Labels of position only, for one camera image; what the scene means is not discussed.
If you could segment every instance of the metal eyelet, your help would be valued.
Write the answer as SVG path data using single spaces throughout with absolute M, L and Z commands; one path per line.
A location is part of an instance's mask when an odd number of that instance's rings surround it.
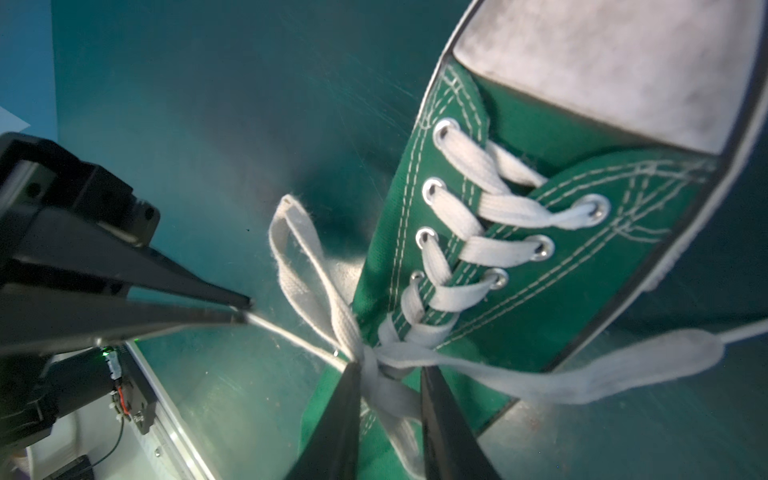
M 491 290 L 500 290 L 509 283 L 509 273 L 503 268 L 494 267 L 487 269 L 485 273 L 482 274 L 482 279 L 487 280 L 492 276 L 495 276 L 496 280 L 491 283 Z
M 426 275 L 421 270 L 413 270 L 413 273 L 411 273 L 412 282 L 421 282 L 424 280 L 424 277 L 426 277 Z
M 584 195 L 582 198 L 576 200 L 574 204 L 571 205 L 571 208 L 584 204 L 594 204 L 594 210 L 589 214 L 587 227 L 594 227 L 595 225 L 602 223 L 611 213 L 611 201 L 600 194 Z
M 434 142 L 436 146 L 439 147 L 442 143 L 442 139 L 445 138 L 445 134 L 448 133 L 449 128 L 455 128 L 459 131 L 462 129 L 458 122 L 453 118 L 443 118 L 442 120 L 438 120 L 435 124 L 435 129 L 432 130 L 432 142 Z
M 420 250 L 424 250 L 424 243 L 427 241 L 427 237 L 433 237 L 437 240 L 437 232 L 429 227 L 421 227 L 416 232 L 416 245 L 419 246 Z
M 554 241 L 546 235 L 531 235 L 523 239 L 525 242 L 539 242 L 541 245 L 531 256 L 531 262 L 543 262 L 554 254 Z
M 422 185 L 422 197 L 424 197 L 424 201 L 427 205 L 432 205 L 435 202 L 434 196 L 435 189 L 437 188 L 445 189 L 445 182 L 437 177 L 426 179 L 424 185 Z

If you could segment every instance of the screw hole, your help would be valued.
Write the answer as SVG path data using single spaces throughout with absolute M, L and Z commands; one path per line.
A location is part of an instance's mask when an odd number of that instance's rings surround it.
M 43 191 L 43 187 L 41 187 L 40 184 L 37 182 L 27 185 L 27 190 L 25 190 L 27 197 L 30 197 L 30 198 L 37 198 L 40 192 L 42 191 Z

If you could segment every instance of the teal surface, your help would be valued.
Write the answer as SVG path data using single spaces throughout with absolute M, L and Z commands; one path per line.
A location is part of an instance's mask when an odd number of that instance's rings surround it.
M 275 281 L 276 202 L 297 194 L 337 270 L 359 267 L 466 3 L 53 0 L 59 141 L 158 206 L 156 248 L 312 338 Z M 659 289 L 576 362 L 768 313 L 765 151 Z M 317 361 L 255 327 L 141 348 L 223 480 L 282 478 Z M 767 350 L 751 340 L 712 372 L 590 406 L 513 410 L 482 445 L 505 478 L 765 478 Z

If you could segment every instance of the white shoelace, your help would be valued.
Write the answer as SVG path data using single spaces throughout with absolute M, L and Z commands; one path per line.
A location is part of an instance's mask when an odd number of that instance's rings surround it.
M 599 223 L 595 213 L 601 197 L 586 197 L 569 209 L 553 214 L 535 200 L 514 195 L 505 178 L 517 184 L 540 187 L 546 179 L 513 155 L 488 142 L 486 150 L 462 133 L 455 121 L 447 119 L 435 126 L 433 140 L 451 165 L 482 189 L 477 215 L 497 223 L 519 227 L 560 227 L 573 230 Z M 392 447 L 408 473 L 424 478 L 423 460 L 410 422 L 420 422 L 419 394 L 398 379 L 415 367 L 449 366 L 506 395 L 531 401 L 583 404 L 638 386 L 693 375 L 718 363 L 725 345 L 768 332 L 768 319 L 720 334 L 700 329 L 679 329 L 634 344 L 603 356 L 588 365 L 555 373 L 516 372 L 444 356 L 432 349 L 450 334 L 458 314 L 482 300 L 489 290 L 505 283 L 501 268 L 540 260 L 541 239 L 507 241 L 483 237 L 484 230 L 475 215 L 440 181 L 424 189 L 425 201 L 438 218 L 458 238 L 465 241 L 459 258 L 489 266 L 492 274 L 479 282 L 447 286 L 452 271 L 437 240 L 426 234 L 422 246 L 424 271 L 435 294 L 429 307 L 453 312 L 442 325 L 421 323 L 425 307 L 419 295 L 423 275 L 412 276 L 404 289 L 400 307 L 411 328 L 401 340 L 392 323 L 392 314 L 379 326 L 380 346 L 372 348 L 362 341 L 356 319 L 339 294 L 323 257 L 323 250 L 309 214 L 292 196 L 280 201 L 269 229 L 270 247 L 277 261 L 280 288 L 298 314 L 350 361 L 362 366 L 361 391 L 368 406 L 376 411 Z M 323 285 L 328 308 L 291 267 L 286 255 L 289 233 L 309 258 Z M 318 356 L 339 371 L 346 361 L 274 325 L 255 313 L 248 313 L 255 325 L 278 333 L 300 348 Z

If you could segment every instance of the sneaker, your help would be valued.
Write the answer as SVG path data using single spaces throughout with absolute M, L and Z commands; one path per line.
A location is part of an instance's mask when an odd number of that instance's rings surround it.
M 359 279 L 363 341 L 552 371 L 653 289 L 723 201 L 763 123 L 765 57 L 756 0 L 473 2 Z M 418 372 L 383 369 L 418 389 Z M 476 432 L 512 401 L 443 372 Z M 338 379 L 323 375 L 304 442 Z M 359 477 L 406 478 L 409 462 L 421 475 L 363 412 Z

